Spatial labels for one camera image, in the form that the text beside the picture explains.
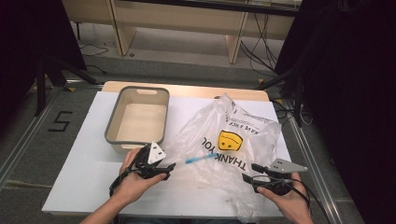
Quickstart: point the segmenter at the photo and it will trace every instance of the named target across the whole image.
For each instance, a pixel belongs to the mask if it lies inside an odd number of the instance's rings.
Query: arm
[[[297,173],[291,174],[291,178],[301,180]],[[293,186],[305,195],[305,188],[301,183],[294,181]],[[269,200],[273,201],[276,206],[279,207],[279,211],[292,223],[313,223],[311,216],[309,216],[308,206],[306,205],[305,200],[293,190],[283,196],[278,196],[271,190],[263,187],[258,187],[257,191]]]
[[[137,152],[140,149],[135,149],[125,157],[125,160],[120,168],[120,174],[132,162]],[[166,174],[156,175],[150,179],[143,179],[137,173],[132,172],[122,180],[120,186],[116,189],[113,196],[111,196],[102,206],[96,209],[92,214],[86,217],[81,223],[89,224],[108,224],[111,220],[128,204],[137,201],[143,193],[159,183],[166,177]]]

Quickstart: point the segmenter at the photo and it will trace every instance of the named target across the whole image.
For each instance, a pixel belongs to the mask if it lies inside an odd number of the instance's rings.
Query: gray carpet
[[[270,78],[250,69],[240,68],[156,63],[100,57],[86,57],[85,60],[86,64],[93,64],[107,71],[107,74],[104,75],[96,68],[89,67],[92,76],[101,81],[120,80],[254,89],[259,84],[259,78],[264,78],[265,80]],[[71,79],[78,79],[69,73],[65,73],[65,75]],[[279,87],[271,88],[269,90],[270,97],[278,97],[278,89]],[[97,91],[97,89],[76,88],[73,92],[63,91],[61,93],[10,179],[46,186],[53,185]],[[62,129],[64,126],[53,122],[61,111],[72,112],[62,114],[64,120],[70,121],[69,125],[64,132],[49,132],[50,129]],[[35,93],[31,91],[21,103],[14,118],[11,119],[7,127],[9,132],[0,139],[2,146],[0,162],[3,163],[10,151],[16,146],[34,112]],[[285,122],[282,129],[292,160],[305,165],[304,157],[288,121]],[[345,223],[363,223],[337,173],[336,167],[330,163],[329,154],[322,143],[320,134],[315,127],[315,122],[311,126],[304,126],[304,132],[311,148],[315,152],[315,158],[320,164],[321,172],[324,174],[326,183],[339,207],[342,219]],[[302,179],[317,194],[310,174],[302,174]],[[83,219],[83,217],[55,217],[42,213],[41,206],[47,199],[49,192],[49,189],[32,189],[18,186],[3,188],[0,191],[0,223],[78,223]],[[314,222],[326,223],[326,219],[316,203],[312,202],[312,205]],[[276,218],[264,220],[262,223],[289,222],[284,218]]]

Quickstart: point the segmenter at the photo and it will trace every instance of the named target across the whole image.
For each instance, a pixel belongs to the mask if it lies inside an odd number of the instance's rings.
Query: plastic bag
[[[262,197],[242,179],[251,163],[270,165],[276,159],[279,123],[250,115],[224,94],[201,109],[169,145],[195,172],[198,188],[210,185],[230,193],[240,221],[258,222],[254,208]]]

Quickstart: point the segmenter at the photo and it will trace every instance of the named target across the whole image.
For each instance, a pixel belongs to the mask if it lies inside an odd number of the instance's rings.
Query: yellow logo
[[[244,140],[237,133],[221,131],[219,135],[219,149],[237,151]]]

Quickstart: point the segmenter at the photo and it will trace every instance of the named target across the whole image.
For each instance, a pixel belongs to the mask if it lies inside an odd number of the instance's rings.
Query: white table
[[[105,129],[117,96],[116,92],[103,91],[95,96],[42,211],[53,215],[86,215],[108,199],[108,188],[123,161],[123,156],[117,154],[105,139]],[[171,140],[199,109],[211,101],[213,99],[172,96],[171,92],[164,142]],[[235,102],[252,115],[277,120],[272,103]],[[282,134],[276,147],[279,158],[290,160]],[[167,181],[149,189],[120,214],[139,217],[238,217],[226,192],[198,189],[193,184],[191,173],[183,171],[176,169]],[[282,216],[269,200],[262,197],[261,203],[256,211],[258,217]]]

